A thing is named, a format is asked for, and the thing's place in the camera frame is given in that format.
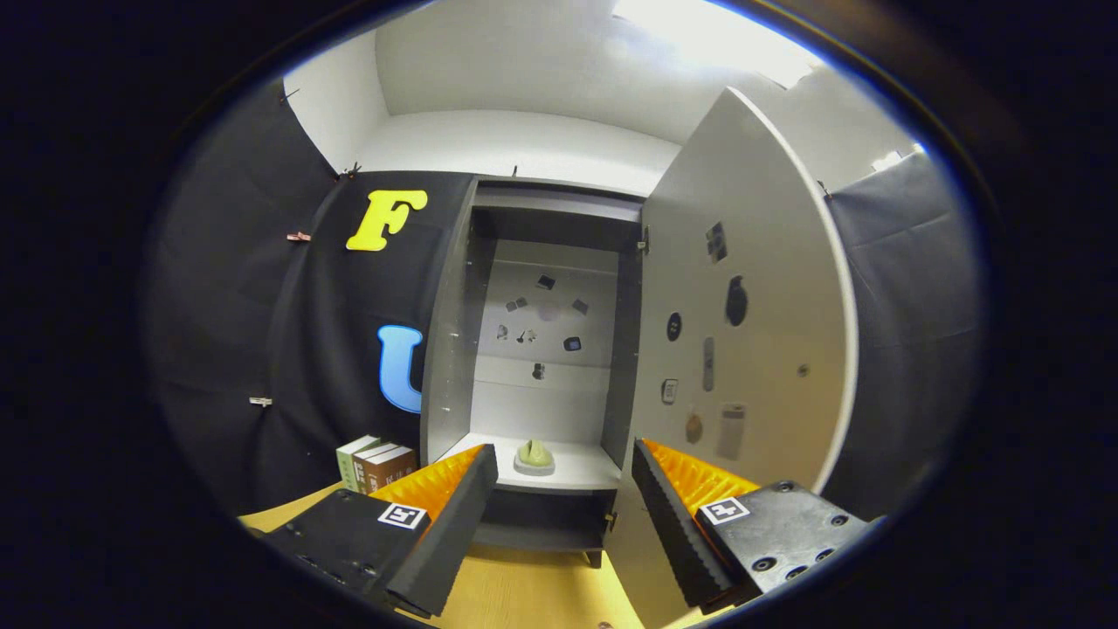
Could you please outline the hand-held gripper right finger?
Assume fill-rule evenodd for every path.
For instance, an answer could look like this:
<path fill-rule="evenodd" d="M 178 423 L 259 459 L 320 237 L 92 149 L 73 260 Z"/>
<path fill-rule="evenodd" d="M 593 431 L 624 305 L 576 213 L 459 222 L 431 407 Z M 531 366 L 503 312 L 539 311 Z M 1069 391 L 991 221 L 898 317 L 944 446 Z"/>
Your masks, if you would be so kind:
<path fill-rule="evenodd" d="M 786 585 L 873 528 L 793 480 L 758 486 L 635 439 L 631 477 L 686 606 L 718 612 Z"/>

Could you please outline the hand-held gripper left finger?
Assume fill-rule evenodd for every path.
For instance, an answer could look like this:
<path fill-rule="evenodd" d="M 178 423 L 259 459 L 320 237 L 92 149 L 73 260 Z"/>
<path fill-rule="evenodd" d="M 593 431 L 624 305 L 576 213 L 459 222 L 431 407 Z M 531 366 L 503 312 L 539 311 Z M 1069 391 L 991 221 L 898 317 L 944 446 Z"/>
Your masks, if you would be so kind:
<path fill-rule="evenodd" d="M 473 446 L 372 494 L 333 490 L 262 542 L 294 568 L 385 612 L 440 616 L 498 482 Z"/>

